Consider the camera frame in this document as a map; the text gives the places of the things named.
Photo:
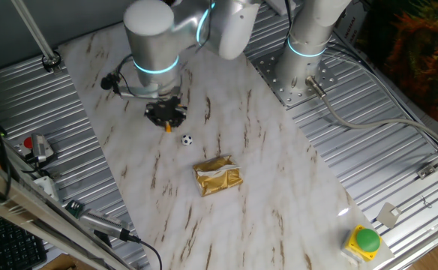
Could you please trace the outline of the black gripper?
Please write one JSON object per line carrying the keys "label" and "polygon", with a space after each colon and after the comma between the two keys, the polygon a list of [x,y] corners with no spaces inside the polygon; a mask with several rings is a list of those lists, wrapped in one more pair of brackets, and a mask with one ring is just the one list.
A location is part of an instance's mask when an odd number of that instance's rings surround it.
{"label": "black gripper", "polygon": [[159,100],[148,103],[145,107],[145,116],[156,126],[179,127],[187,118],[187,107],[181,104],[180,97],[171,97],[168,100]]}

